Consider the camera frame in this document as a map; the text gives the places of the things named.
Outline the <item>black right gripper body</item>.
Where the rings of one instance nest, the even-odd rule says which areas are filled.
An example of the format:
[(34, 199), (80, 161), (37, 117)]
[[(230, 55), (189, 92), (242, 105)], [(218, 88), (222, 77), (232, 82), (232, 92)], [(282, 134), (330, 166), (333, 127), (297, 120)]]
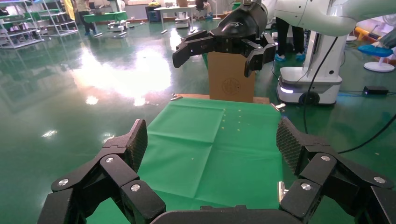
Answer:
[(267, 21), (263, 4), (241, 4), (213, 30), (214, 51), (247, 56), (251, 50), (263, 49), (262, 34)]

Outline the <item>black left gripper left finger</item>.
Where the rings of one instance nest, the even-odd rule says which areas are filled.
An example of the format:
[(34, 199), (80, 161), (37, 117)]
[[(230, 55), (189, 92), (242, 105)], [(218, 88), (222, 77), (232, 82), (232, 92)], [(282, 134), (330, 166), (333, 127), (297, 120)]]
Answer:
[(146, 122), (137, 119), (127, 134), (107, 140), (93, 159), (52, 183), (38, 223), (85, 224), (107, 199), (129, 223), (151, 223), (166, 205), (138, 175), (147, 145)]

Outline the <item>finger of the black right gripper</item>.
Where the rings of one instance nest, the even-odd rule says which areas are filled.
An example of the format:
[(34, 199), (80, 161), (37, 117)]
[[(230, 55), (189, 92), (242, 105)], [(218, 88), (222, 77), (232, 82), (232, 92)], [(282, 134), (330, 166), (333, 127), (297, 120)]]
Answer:
[(172, 55), (175, 68), (180, 68), (191, 56), (201, 55), (214, 51), (214, 37), (206, 30), (198, 31), (181, 38)]
[(253, 71), (261, 70), (264, 64), (275, 58), (276, 44), (269, 33), (262, 33), (254, 41), (244, 39), (243, 44), (243, 56), (246, 58), (245, 77), (250, 77)]

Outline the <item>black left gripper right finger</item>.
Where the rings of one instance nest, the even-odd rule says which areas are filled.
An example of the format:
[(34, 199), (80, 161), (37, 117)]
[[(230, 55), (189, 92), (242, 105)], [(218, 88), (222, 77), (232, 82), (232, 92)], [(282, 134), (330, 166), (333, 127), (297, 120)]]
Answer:
[(395, 223), (395, 184), (387, 177), (344, 158), (287, 117), (278, 124), (276, 146), (297, 177), (287, 191), (278, 191), (280, 209), (299, 222), (308, 223), (322, 198), (329, 197), (357, 224)]

